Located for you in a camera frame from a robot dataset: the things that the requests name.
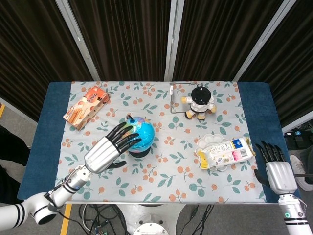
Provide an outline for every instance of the globe stand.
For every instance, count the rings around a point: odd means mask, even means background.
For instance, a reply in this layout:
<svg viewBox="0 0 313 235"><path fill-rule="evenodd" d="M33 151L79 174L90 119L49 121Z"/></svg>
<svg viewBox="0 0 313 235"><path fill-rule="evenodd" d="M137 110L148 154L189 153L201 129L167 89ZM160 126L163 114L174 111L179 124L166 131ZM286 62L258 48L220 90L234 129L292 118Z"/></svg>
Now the globe stand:
<svg viewBox="0 0 313 235"><path fill-rule="evenodd" d="M146 156L150 152L150 149L151 149L151 147L148 148L147 150L141 152L141 153L134 153L131 151L129 151L129 153L130 153L130 155L132 155L135 158L143 158L144 156Z"/></svg>

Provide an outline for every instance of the biscuit package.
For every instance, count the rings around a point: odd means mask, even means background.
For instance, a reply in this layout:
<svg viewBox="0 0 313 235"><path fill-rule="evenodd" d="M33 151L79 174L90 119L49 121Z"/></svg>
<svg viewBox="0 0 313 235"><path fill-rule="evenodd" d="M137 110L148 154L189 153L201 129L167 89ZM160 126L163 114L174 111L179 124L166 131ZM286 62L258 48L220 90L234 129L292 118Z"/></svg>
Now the biscuit package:
<svg viewBox="0 0 313 235"><path fill-rule="evenodd" d="M70 107L63 118L80 131L108 101L109 95L94 86L74 106Z"/></svg>

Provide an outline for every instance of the yellow floor tape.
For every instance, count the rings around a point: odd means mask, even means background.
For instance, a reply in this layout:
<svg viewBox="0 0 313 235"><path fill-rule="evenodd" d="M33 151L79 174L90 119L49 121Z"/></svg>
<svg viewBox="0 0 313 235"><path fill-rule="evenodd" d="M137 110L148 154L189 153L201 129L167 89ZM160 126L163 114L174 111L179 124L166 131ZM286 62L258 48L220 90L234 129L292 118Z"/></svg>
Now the yellow floor tape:
<svg viewBox="0 0 313 235"><path fill-rule="evenodd" d="M64 216L66 216L67 218L70 218L70 211L71 211L71 210L72 210L72 204L67 204L67 205L65 206L65 213L64 213ZM63 218L62 228L61 228L60 235L67 235L68 223L69 223L69 220Z"/></svg>
<svg viewBox="0 0 313 235"><path fill-rule="evenodd" d="M1 116L2 116L2 113L3 113L3 111L4 111L4 108L5 108L5 105L2 104L2 103L0 103L0 118L1 118Z"/></svg>

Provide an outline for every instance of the table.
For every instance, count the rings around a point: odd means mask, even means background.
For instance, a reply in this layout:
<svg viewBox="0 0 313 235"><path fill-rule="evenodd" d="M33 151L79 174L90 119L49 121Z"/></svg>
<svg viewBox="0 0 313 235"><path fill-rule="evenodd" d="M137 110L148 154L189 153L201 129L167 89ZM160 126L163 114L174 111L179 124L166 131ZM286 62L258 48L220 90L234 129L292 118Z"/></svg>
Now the table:
<svg viewBox="0 0 313 235"><path fill-rule="evenodd" d="M166 82L58 82L49 85L33 147L18 198L48 191L68 171L83 164L84 154L128 112L151 120L156 139L150 155L135 159L124 154L127 166L94 175L73 201L128 203L273 203L278 196L253 176L257 167L266 177L265 165L256 160L229 167L224 172L203 171L193 155L195 139L219 133L227 139L250 136L280 146L289 161L286 144L268 84L198 82L215 97L218 111L205 121L186 120L171 114ZM62 119L88 87L101 86L111 95L81 132ZM174 92L187 95L187 87ZM179 108L179 103L172 104Z"/></svg>

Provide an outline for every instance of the globe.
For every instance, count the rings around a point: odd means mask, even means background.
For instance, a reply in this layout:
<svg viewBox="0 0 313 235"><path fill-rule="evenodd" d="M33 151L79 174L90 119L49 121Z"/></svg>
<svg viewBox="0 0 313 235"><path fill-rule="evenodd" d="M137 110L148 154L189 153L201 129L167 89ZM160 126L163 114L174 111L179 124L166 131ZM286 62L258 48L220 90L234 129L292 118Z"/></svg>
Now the globe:
<svg viewBox="0 0 313 235"><path fill-rule="evenodd" d="M153 126L143 117L131 117L130 115L127 116L125 127L127 126L133 126L133 128L127 132L124 137L132 133L138 133L139 136L134 140L141 139L140 142L129 148L129 153L137 158L146 156L150 152L151 145L155 138L155 130Z"/></svg>

